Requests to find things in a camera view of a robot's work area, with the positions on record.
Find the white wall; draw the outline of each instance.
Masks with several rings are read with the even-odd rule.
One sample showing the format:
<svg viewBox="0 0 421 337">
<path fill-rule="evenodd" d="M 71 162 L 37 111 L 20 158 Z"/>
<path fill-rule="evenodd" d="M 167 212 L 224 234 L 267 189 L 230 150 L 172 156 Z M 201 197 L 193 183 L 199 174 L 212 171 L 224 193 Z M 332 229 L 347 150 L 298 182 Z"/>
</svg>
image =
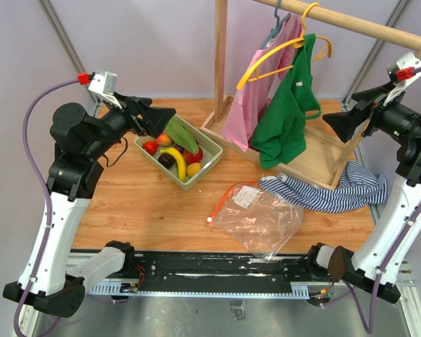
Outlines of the white wall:
<svg viewBox="0 0 421 337">
<path fill-rule="evenodd" d="M 85 67 L 116 72 L 122 91 L 151 97 L 213 97 L 213 0 L 52 2 Z M 320 4 L 385 23 L 396 0 Z M 254 52 L 275 25 L 273 12 L 254 1 L 229 0 L 226 91 L 235 92 Z M 308 29 L 326 35 L 334 47 L 331 60 L 313 65 L 315 93 L 320 98 L 343 98 L 374 40 L 314 20 L 308 20 Z M 322 46 L 319 42 L 315 53 Z"/>
<path fill-rule="evenodd" d="M 44 200 L 22 146 L 22 118 L 45 88 L 74 78 L 36 1 L 0 1 L 0 336 L 10 336 L 16 303 L 1 297 L 29 258 Z M 79 86 L 39 103 L 30 119 L 30 145 L 42 172 L 53 160 L 51 117 L 63 103 L 88 103 Z"/>
<path fill-rule="evenodd" d="M 421 0 L 412 2 L 398 24 L 398 28 L 421 35 Z M 361 89 L 372 88 L 386 83 L 388 81 L 386 66 L 407 52 L 404 48 L 387 44 L 377 62 L 370 68 Z M 402 103 L 421 113 L 421 78 L 407 90 Z M 372 137 L 362 140 L 361 146 L 370 168 L 374 172 L 383 172 L 391 182 L 396 175 L 394 170 L 397 167 L 396 151 L 399 146 L 390 137 L 379 131 Z M 421 233 L 409 251 L 407 258 L 411 264 L 414 280 L 421 298 Z"/>
</svg>

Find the metal floor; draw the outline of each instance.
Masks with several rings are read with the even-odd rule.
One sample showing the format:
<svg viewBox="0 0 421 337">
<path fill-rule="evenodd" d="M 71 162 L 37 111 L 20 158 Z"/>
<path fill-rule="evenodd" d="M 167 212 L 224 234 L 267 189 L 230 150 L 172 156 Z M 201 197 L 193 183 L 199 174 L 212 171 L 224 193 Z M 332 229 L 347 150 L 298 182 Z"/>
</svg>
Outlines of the metal floor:
<svg viewBox="0 0 421 337">
<path fill-rule="evenodd" d="M 345 291 L 336 286 L 334 298 Z M 368 315 L 370 295 L 356 292 Z M 248 299 L 244 313 L 234 307 L 239 304 L 228 298 L 144 297 L 123 305 L 86 299 L 50 336 L 368 336 L 351 297 L 323 310 L 305 300 Z M 53 320 L 39 315 L 33 336 L 40 336 Z M 373 336 L 409 335 L 401 306 L 379 300 Z"/>
</svg>

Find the wooden tabletop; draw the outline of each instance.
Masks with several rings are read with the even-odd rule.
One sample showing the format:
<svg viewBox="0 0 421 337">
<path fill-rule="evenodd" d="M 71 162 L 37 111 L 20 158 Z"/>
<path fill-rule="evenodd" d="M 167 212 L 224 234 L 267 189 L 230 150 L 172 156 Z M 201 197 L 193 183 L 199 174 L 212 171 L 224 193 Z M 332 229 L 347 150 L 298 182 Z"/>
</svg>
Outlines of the wooden tabletop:
<svg viewBox="0 0 421 337">
<path fill-rule="evenodd" d="M 340 111 L 336 101 L 321 102 L 323 112 Z M 199 128 L 213 110 L 213 100 L 158 99 L 153 106 L 174 107 Z M 318 119 L 308 125 L 332 133 Z M 73 248 L 102 248 L 107 242 L 130 242 L 136 250 L 239 251 L 242 244 L 206 224 L 229 186 L 274 175 L 239 154 L 224 150 L 220 162 L 190 191 L 181 190 L 144 158 L 128 134 L 129 148 L 119 162 L 106 168 L 76 232 Z M 117 158 L 123 145 L 107 152 Z M 283 253 L 306 253 L 323 242 L 357 250 L 373 230 L 368 207 L 340 214 L 305 211 L 301 230 L 283 247 Z"/>
</svg>

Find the plastic bag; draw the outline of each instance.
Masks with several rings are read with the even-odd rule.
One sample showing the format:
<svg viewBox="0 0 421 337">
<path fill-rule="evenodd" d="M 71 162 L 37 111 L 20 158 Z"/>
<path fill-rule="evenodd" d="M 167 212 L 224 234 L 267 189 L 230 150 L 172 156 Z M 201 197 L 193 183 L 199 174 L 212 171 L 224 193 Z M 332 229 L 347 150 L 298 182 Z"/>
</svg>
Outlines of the plastic bag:
<svg viewBox="0 0 421 337">
<path fill-rule="evenodd" d="M 302 207 L 258 189 L 257 182 L 237 183 L 225 193 L 208 223 L 269 261 L 300 229 L 302 214 Z"/>
</svg>

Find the wooden clothes rack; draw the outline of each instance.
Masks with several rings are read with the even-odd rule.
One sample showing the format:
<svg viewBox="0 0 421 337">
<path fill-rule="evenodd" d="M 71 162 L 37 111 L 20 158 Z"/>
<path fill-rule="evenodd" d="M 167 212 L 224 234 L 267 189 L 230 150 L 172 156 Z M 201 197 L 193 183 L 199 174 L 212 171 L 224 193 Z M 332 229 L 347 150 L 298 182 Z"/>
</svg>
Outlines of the wooden clothes rack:
<svg viewBox="0 0 421 337">
<path fill-rule="evenodd" d="M 225 118 L 229 112 L 233 98 L 230 95 L 225 96 L 227 1 L 228 0 L 215 0 L 215 109 L 201 126 L 201 130 L 221 146 L 234 150 L 258 163 L 258 152 L 252 149 L 243 152 L 238 146 L 226 141 L 221 136 L 222 127 L 225 123 Z M 254 1 L 272 7 L 275 7 L 277 3 L 276 0 Z M 309 4 L 296 0 L 282 0 L 279 6 L 281 9 L 298 15 L 302 15 L 308 7 Z M 307 18 L 312 18 L 328 23 L 329 25 L 348 29 L 368 37 L 409 48 L 416 51 L 416 56 L 421 59 L 421 36 L 359 19 L 354 16 L 338 13 L 320 6 L 313 7 L 307 14 Z M 288 165 L 279 164 L 273 169 L 313 185 L 334 189 L 337 187 L 347 157 L 359 144 L 361 134 L 365 130 L 366 125 L 367 123 L 359 129 L 359 132 L 357 132 L 347 145 L 318 130 L 306 127 L 305 137 L 307 150 Z M 319 170 L 307 171 L 306 165 L 315 166 L 316 161 Z"/>
</svg>

